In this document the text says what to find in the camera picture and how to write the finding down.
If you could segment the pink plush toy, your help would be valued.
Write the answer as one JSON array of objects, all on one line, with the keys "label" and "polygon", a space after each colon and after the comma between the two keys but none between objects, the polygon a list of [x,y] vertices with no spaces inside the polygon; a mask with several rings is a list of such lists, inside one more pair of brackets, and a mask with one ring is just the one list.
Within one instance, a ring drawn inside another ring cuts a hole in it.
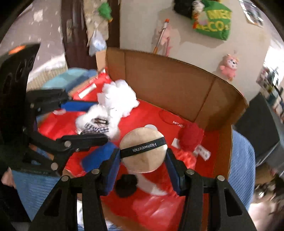
[{"label": "pink plush toy", "polygon": [[220,70],[223,76],[225,76],[229,81],[233,81],[236,76],[236,71],[238,69],[239,59],[235,56],[227,54],[224,56],[223,63],[220,65]]}]

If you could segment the green plush toy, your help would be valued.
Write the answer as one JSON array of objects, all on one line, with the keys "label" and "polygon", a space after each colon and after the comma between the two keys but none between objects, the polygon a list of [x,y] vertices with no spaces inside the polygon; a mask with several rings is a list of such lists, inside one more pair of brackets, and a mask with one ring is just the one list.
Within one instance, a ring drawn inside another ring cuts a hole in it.
[{"label": "green plush toy", "polygon": [[103,19],[107,20],[108,22],[111,22],[113,20],[113,17],[111,15],[112,10],[107,2],[103,2],[99,6],[98,12],[99,12],[99,16],[103,17]]}]

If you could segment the orange tipped stick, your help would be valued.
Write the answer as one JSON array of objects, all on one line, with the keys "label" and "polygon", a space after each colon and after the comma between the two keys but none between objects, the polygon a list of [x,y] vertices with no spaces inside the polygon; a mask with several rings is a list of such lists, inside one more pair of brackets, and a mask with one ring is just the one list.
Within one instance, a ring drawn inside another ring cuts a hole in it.
[{"label": "orange tipped stick", "polygon": [[169,19],[166,19],[166,20],[164,21],[163,27],[162,27],[161,31],[159,32],[159,38],[158,38],[157,43],[156,43],[156,45],[155,45],[155,47],[154,47],[154,50],[153,50],[153,53],[154,53],[154,54],[157,54],[158,47],[159,47],[160,42],[161,42],[161,40],[162,40],[162,38],[163,38],[163,36],[164,36],[165,30],[166,30],[166,28],[168,27],[169,22],[170,22]]}]

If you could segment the beige powder puff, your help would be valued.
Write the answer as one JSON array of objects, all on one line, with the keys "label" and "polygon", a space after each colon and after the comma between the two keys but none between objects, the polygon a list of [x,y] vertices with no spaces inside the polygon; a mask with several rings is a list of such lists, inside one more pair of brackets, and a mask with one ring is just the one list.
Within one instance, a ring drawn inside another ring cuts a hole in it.
[{"label": "beige powder puff", "polygon": [[136,128],[119,144],[120,159],[127,170],[150,173],[163,163],[168,145],[164,135],[152,128]]}]

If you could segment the brown cardboard box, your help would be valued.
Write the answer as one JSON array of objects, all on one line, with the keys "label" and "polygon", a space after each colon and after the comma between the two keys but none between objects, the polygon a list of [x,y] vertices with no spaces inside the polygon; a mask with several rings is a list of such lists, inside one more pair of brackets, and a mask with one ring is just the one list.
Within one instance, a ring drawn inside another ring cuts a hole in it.
[{"label": "brown cardboard box", "polygon": [[[232,123],[247,107],[243,95],[223,79],[196,66],[152,53],[109,48],[96,54],[97,67],[106,68],[112,80],[125,80],[140,101],[196,123],[204,131],[219,131],[220,139],[212,175],[226,180],[233,148]],[[105,220],[125,230],[148,230],[115,215],[100,197]],[[207,230],[209,195],[204,194],[201,230]]]}]

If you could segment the green hanging tote bag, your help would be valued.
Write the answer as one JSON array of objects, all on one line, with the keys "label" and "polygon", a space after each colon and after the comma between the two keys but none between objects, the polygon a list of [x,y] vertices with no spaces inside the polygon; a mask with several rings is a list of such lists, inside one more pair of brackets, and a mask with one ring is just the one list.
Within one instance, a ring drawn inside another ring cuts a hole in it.
[{"label": "green hanging tote bag", "polygon": [[193,1],[192,23],[196,32],[226,41],[231,31],[232,11],[218,1]]}]

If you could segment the blue knitted blanket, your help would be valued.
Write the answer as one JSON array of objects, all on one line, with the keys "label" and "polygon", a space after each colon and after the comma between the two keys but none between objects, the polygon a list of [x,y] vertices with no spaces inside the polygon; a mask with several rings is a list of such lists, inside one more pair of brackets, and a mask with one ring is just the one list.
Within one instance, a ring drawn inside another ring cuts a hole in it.
[{"label": "blue knitted blanket", "polygon": [[[234,130],[229,183],[246,209],[249,208],[254,193],[255,172],[254,148],[243,135]],[[15,170],[12,173],[24,209],[30,220],[33,220],[44,200],[59,181],[59,177]]]}]

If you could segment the clear plastic bag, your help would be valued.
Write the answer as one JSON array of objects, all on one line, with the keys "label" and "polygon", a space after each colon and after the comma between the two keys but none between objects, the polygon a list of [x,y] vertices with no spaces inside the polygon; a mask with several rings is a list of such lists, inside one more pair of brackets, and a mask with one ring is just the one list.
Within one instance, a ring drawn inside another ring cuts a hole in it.
[{"label": "clear plastic bag", "polygon": [[89,56],[93,57],[97,52],[106,50],[107,44],[102,34],[97,29],[94,31],[89,42]]}]

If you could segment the red plastic bag liner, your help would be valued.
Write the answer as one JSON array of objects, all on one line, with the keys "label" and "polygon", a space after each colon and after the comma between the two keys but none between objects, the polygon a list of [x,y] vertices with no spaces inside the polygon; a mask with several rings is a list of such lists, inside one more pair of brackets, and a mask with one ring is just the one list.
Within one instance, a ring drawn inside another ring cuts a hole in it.
[{"label": "red plastic bag liner", "polygon": [[[61,138],[64,135],[75,135],[75,120],[81,112],[65,112],[57,110],[50,113],[39,125],[39,132],[50,139]],[[140,101],[130,115],[122,118],[119,123],[121,136],[139,127],[156,128],[166,138],[166,142],[175,154],[180,150],[178,133],[190,121]],[[204,161],[197,157],[195,169],[204,176],[211,176],[216,163],[220,133],[219,131],[204,131],[201,145],[206,148],[211,157]],[[178,197],[170,182],[165,164],[157,170],[146,174],[137,174],[138,187],[136,192],[126,198],[120,198],[113,190],[103,197],[104,204],[119,216],[139,223],[148,230],[177,230],[181,219],[184,198]]]}]

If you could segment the dark cloth covered table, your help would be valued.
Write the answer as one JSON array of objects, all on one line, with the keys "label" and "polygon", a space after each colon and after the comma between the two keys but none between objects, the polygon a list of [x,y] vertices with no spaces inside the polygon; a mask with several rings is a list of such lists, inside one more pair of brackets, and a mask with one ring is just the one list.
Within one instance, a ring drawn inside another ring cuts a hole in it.
[{"label": "dark cloth covered table", "polygon": [[235,129],[252,144],[258,166],[283,168],[283,124],[261,93],[249,102]]}]

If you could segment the blue sponge cloth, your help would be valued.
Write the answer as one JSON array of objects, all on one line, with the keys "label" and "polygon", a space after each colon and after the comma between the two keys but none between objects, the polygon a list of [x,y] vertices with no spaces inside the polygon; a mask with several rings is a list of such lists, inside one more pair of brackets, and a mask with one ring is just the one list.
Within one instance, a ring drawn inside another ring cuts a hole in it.
[{"label": "blue sponge cloth", "polygon": [[85,172],[90,172],[95,168],[99,168],[103,161],[109,160],[115,149],[118,149],[118,147],[111,142],[99,146],[81,160],[83,170]]}]

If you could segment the black fuzzy pom pom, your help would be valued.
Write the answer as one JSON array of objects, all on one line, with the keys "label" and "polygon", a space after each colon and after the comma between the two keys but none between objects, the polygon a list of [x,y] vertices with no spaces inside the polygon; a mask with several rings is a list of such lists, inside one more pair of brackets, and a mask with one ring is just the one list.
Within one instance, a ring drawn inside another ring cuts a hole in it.
[{"label": "black fuzzy pom pom", "polygon": [[114,186],[115,192],[120,198],[133,195],[137,190],[137,177],[133,174],[122,174]]}]

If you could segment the white fluffy sheep scrunchie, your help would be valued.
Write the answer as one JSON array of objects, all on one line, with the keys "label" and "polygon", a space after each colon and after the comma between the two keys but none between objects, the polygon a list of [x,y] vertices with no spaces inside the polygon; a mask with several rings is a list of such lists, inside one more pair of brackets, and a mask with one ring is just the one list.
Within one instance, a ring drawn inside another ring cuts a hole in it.
[{"label": "white fluffy sheep scrunchie", "polygon": [[110,140],[117,140],[120,136],[120,119],[121,114],[116,109],[95,104],[76,119],[76,132],[79,135],[104,134]]}]

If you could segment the light blue pillow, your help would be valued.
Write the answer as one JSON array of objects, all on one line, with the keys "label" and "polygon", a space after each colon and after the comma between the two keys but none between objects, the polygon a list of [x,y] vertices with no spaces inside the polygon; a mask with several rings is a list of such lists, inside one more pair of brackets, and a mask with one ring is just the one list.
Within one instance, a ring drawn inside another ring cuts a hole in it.
[{"label": "light blue pillow", "polygon": [[64,89],[66,92],[70,92],[72,89],[82,84],[91,77],[97,75],[97,71],[94,69],[82,69],[82,68],[70,68],[66,72],[57,75],[53,79],[43,84],[41,89]]}]

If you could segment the white mesh bath pouf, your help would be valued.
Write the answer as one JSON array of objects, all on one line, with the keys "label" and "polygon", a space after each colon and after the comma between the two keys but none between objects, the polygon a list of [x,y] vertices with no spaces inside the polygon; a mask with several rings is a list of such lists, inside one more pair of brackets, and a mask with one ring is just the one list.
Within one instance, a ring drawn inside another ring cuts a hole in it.
[{"label": "white mesh bath pouf", "polygon": [[102,91],[97,93],[97,100],[105,108],[117,111],[120,117],[129,116],[140,103],[134,90],[122,79],[104,83]]}]

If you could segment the red yarn ball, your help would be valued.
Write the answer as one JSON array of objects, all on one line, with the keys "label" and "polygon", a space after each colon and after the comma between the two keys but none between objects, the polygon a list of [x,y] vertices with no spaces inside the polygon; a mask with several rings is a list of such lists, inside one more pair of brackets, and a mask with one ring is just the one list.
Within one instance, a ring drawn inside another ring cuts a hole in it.
[{"label": "red yarn ball", "polygon": [[180,148],[186,152],[193,152],[201,144],[203,136],[204,130],[198,124],[187,124],[178,133]]}]

